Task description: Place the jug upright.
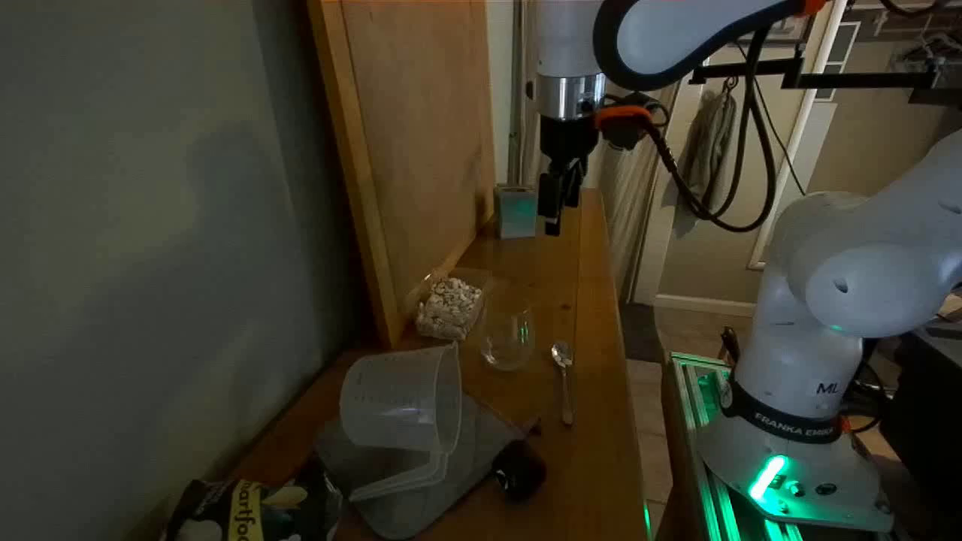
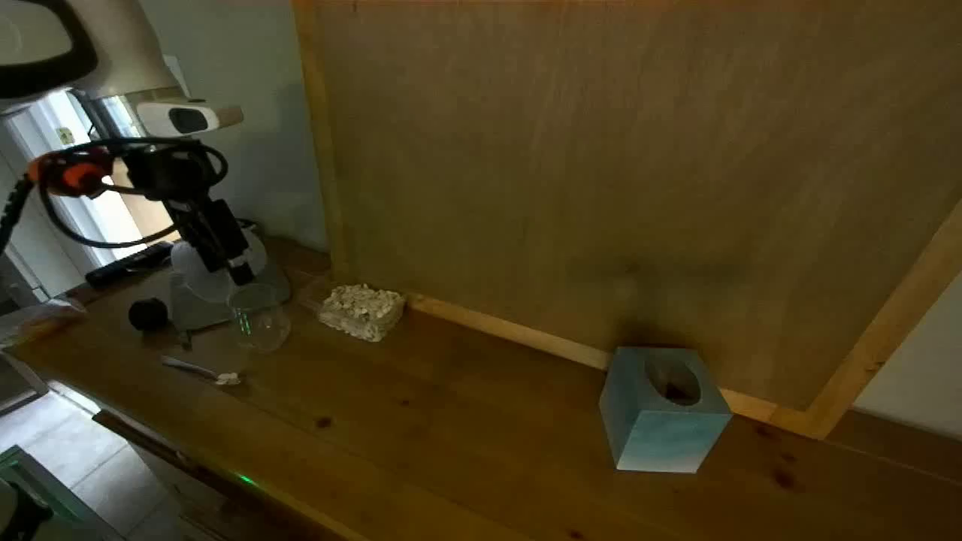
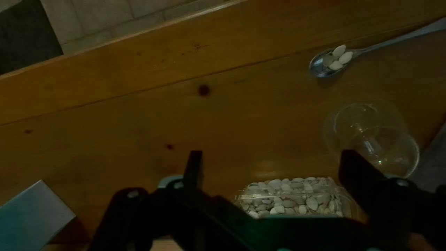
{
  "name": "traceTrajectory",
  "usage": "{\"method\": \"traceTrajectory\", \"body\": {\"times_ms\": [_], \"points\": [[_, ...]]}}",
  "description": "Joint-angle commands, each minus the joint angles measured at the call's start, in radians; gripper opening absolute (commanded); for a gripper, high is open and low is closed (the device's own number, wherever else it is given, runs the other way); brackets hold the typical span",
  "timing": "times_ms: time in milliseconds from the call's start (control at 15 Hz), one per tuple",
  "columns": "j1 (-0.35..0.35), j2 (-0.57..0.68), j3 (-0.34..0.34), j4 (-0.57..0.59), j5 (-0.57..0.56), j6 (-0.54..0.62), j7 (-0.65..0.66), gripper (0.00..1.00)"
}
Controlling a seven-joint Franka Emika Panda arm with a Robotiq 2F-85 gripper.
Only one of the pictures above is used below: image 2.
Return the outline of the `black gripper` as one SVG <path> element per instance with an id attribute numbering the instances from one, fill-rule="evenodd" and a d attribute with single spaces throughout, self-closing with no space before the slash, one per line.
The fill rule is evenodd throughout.
<path id="1" fill-rule="evenodd" d="M 127 168 L 132 187 L 169 210 L 208 271 L 225 271 L 231 285 L 256 280 L 245 257 L 250 243 L 240 223 L 224 199 L 211 195 L 230 172 L 219 151 L 202 142 L 146 142 L 127 154 Z"/>

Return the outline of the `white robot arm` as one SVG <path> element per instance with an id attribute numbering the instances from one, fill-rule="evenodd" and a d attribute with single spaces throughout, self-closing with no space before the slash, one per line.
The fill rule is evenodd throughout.
<path id="1" fill-rule="evenodd" d="M 57 215 L 52 199 L 120 193 L 161 200 L 173 215 L 146 243 L 178 231 L 211 273 L 225 271 L 235 285 L 256 280 L 240 223 L 211 195 L 230 163 L 202 142 L 204 132 L 240 123 L 245 111 L 193 99 L 178 84 L 137 0 L 0 0 L 3 107 L 27 107 L 52 91 L 75 91 L 96 104 L 129 103 L 140 135 L 107 135 L 36 157 L 5 195 L 0 243 L 8 243 L 32 193 L 39 193 L 50 219 L 93 246 L 93 237 Z"/>

